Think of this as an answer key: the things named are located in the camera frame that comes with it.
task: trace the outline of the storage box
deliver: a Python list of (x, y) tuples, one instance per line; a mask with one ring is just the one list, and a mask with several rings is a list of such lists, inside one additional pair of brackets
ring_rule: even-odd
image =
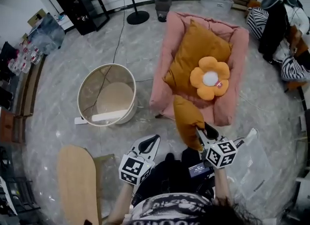
[(226, 15), (233, 5), (233, 0), (201, 0), (201, 4), (212, 14)]

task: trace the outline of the marble floor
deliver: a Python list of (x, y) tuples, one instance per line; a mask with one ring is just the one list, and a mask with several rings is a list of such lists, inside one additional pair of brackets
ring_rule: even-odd
[[(102, 176), (102, 213), (109, 213), (122, 185), (117, 167), (122, 155), (139, 137), (159, 134), (161, 144), (155, 161), (167, 152), (180, 157), (186, 148), (181, 142), (175, 123), (155, 119), (149, 110), (153, 72), (156, 68), (165, 23), (157, 20), (155, 5), (139, 7), (150, 13), (150, 19), (137, 26), (128, 25), (121, 35), (115, 63), (127, 66), (137, 81), (139, 107), (133, 119), (123, 125), (98, 128), (74, 125), (79, 115), (77, 94), (86, 75), (94, 68), (113, 61), (122, 30), (124, 12), (117, 12), (98, 32), (81, 36), (77, 30), (68, 32), (61, 49), (50, 54), (41, 74), (34, 115), (26, 122), (26, 145), (22, 150), (23, 165), (33, 180), (33, 191), (41, 215), (47, 224), (67, 224), (60, 205), (57, 184), (57, 155), (68, 144), (86, 148), (93, 157), (115, 153), (115, 160), (104, 167)], [(242, 12), (232, 10), (217, 16), (198, 1), (173, 2), (172, 11), (210, 16), (247, 27)], [(125, 11), (125, 18), (132, 9)], [(273, 175), (262, 192), (246, 200), (240, 190), (233, 194), (247, 209), (261, 219), (281, 212), (295, 191), (295, 178), (305, 164), (306, 144), (296, 142), (298, 115), (302, 104), (297, 92), (284, 93), (279, 72), (266, 63), (257, 51), (257, 41), (251, 37), (240, 97), (233, 125), (219, 130), (228, 138), (245, 136), (252, 127), (260, 132), (260, 141), (272, 166)]]

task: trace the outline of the black pants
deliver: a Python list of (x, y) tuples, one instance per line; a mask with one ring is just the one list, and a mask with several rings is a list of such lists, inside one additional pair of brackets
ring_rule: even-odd
[(0, 105), (6, 109), (10, 108), (12, 94), (3, 88), (0, 88)]
[(272, 57), (290, 28), (284, 4), (276, 4), (268, 10), (269, 17), (261, 37), (259, 52)]
[(166, 159), (159, 163), (137, 189), (132, 205), (136, 206), (152, 196), (177, 192), (197, 193), (210, 200), (214, 196), (214, 177), (192, 179), (189, 174), (188, 168), (199, 162), (198, 152), (187, 149), (183, 151), (182, 161)]

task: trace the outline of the trash can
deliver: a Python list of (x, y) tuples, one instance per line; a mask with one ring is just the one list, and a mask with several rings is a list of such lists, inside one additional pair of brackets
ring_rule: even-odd
[(138, 106), (135, 79), (118, 64), (93, 70), (83, 81), (77, 99), (81, 116), (94, 126), (126, 123)]
[(172, 0), (155, 0), (157, 18), (160, 22), (167, 21), (167, 15), (171, 7)]

